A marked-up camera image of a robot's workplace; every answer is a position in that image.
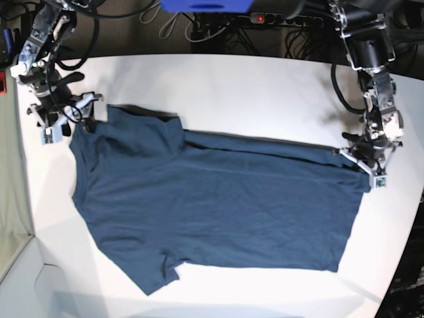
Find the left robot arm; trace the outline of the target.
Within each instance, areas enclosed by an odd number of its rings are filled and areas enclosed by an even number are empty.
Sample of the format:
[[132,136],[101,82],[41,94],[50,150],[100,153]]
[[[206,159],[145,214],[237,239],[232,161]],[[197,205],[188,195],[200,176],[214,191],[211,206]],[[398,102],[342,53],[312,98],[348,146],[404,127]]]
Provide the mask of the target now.
[[337,67],[332,65],[331,81],[337,97],[348,112],[360,115],[364,125],[362,134],[343,133],[350,147],[338,153],[366,172],[376,187],[386,182],[388,164],[402,146],[404,134],[403,118],[394,101],[396,85],[388,68],[396,53],[387,14],[397,5],[397,1],[328,2],[328,15],[336,23],[365,102],[363,109],[347,103],[337,83]]

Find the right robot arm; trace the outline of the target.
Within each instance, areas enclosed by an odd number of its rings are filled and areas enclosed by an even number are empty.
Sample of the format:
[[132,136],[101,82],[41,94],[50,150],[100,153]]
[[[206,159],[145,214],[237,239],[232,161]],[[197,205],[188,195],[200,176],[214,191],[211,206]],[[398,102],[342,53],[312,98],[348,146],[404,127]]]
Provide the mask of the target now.
[[70,136],[70,123],[82,124],[89,133],[96,129],[93,106],[103,96],[94,92],[74,95],[69,88],[71,83],[84,80],[79,69],[88,55],[73,66],[60,60],[62,42],[76,27],[78,8],[84,6],[72,1],[47,1],[35,15],[17,64],[11,67],[11,76],[38,99],[27,113],[36,117],[37,126],[47,136],[54,132]]

